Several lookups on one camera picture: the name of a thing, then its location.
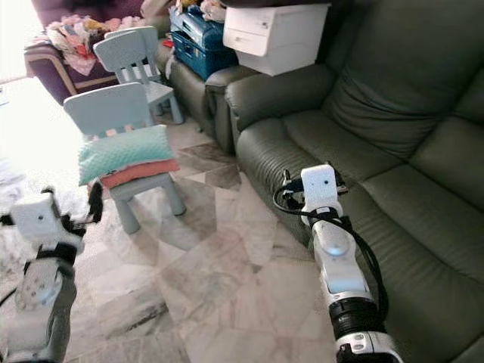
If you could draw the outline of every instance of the robotic arm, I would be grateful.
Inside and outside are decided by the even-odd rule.
[[[24,198],[3,225],[16,225],[38,250],[27,262],[22,284],[15,294],[17,309],[8,331],[7,363],[61,363],[70,338],[70,308],[76,298],[73,264],[84,250],[85,225],[99,222],[102,187],[96,183],[89,197],[91,209],[80,221],[61,215],[52,190]]]
[[[304,192],[302,209],[302,204],[293,197],[296,192]],[[388,299],[377,259],[352,230],[338,202],[338,194],[345,192],[340,176],[331,165],[325,164],[304,169],[301,178],[294,180],[284,171],[283,186],[273,199],[278,209],[302,216],[302,221],[312,229],[315,260],[321,269],[321,289],[336,339],[337,361],[402,363],[383,324]],[[289,208],[279,204],[281,193]],[[357,244],[377,281],[379,306],[356,263]]]

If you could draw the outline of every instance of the chair backrest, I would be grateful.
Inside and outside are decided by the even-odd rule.
[[[154,55],[158,51],[158,30],[154,26],[137,26],[134,28],[126,28],[109,32],[104,35],[105,39],[113,38],[114,36],[120,36],[129,32],[138,32],[143,37],[144,46],[147,50],[147,61],[150,65],[151,74],[149,76],[157,75],[157,64],[154,60]]]
[[[106,137],[106,131],[125,126],[152,125],[144,87],[138,82],[113,85],[66,98],[65,111],[84,135]]]
[[[136,64],[141,74],[141,81],[148,84],[148,76],[144,70],[143,60],[147,57],[143,36],[139,32],[131,31],[105,39],[96,43],[94,53],[98,56],[104,68],[116,74],[119,83],[137,80],[132,65]],[[127,78],[121,72],[126,69]]]

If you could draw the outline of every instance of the mint green pillow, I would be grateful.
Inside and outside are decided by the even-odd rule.
[[[79,151],[79,185],[128,165],[173,157],[164,125],[90,141]]]

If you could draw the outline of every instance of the clothes pile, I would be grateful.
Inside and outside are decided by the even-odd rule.
[[[74,70],[87,76],[96,63],[92,47],[104,39],[105,33],[143,25],[144,19],[140,17],[113,18],[102,23],[90,17],[71,15],[50,23],[46,37],[63,52],[65,61]]]
[[[192,6],[200,6],[205,21],[216,21],[217,23],[225,22],[226,7],[219,0],[177,0],[176,9],[181,14],[184,9]]]

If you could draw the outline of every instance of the purple sofa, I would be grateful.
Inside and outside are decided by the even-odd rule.
[[[43,26],[59,21],[71,14],[90,15],[92,19],[105,21],[113,17],[140,17],[143,0],[32,0]],[[76,72],[52,45],[36,45],[25,50],[25,61],[33,75],[37,76],[51,95],[63,104],[64,99],[92,89],[117,84],[114,73],[104,70],[96,62],[88,76]]]

